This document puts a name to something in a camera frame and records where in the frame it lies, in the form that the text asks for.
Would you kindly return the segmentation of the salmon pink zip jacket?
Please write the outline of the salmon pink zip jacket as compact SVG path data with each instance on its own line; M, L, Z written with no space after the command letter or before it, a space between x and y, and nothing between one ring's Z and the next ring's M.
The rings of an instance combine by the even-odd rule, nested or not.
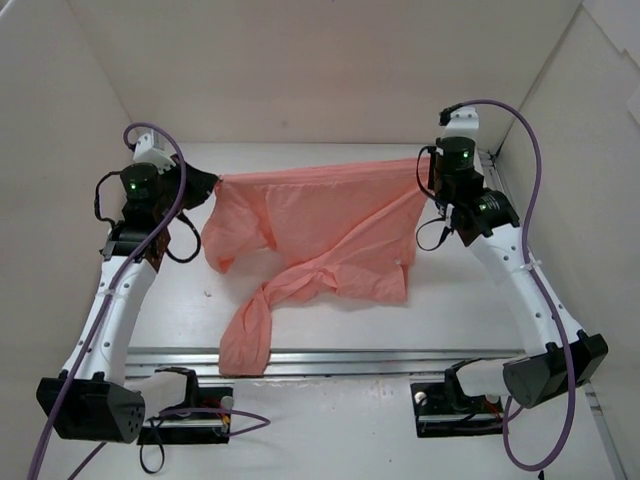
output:
M411 159L225 175L201 232L220 274L269 249L283 270L238 308L219 344L225 376L259 376L270 358L273 307L319 294L399 304L408 298L414 232L426 203Z

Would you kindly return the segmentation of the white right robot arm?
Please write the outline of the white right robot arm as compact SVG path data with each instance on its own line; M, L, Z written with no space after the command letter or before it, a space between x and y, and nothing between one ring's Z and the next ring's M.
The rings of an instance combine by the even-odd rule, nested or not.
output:
M564 308L522 246L523 228L506 196L484 185L475 170L475 143L439 138L427 186L444 215L445 231L459 235L488 271L514 315L523 354L460 362L445 372L445 405L464 412L481 395L511 396L531 409L591 379L609 352L604 337L588 334Z

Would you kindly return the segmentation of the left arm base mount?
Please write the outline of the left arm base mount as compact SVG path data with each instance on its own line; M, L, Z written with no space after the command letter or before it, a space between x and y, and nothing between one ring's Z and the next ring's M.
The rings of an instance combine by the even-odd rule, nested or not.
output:
M145 474L161 472L169 445L229 442L229 411L235 404L232 386L202 386L192 369L161 367L142 381L141 394L146 418L137 445L139 465Z

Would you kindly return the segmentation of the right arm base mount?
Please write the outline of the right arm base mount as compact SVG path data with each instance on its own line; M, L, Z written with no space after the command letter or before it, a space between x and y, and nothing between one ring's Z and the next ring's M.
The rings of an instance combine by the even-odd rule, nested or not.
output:
M504 409L500 398L466 395L456 374L472 363L464 360L444 371L438 381L410 384L415 431L418 438L456 438L500 435Z

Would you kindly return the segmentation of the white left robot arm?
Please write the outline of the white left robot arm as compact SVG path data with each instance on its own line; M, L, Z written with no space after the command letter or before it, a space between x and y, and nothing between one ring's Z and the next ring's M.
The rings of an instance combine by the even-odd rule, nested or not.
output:
M131 443L162 411L185 420L200 406L194 371L160 367L128 381L126 359L144 298L169 254L169 223L203 204L218 177L188 164L159 169L151 163L115 175L126 202L101 251L89 317L61 372L42 378L36 391L49 423L66 440Z

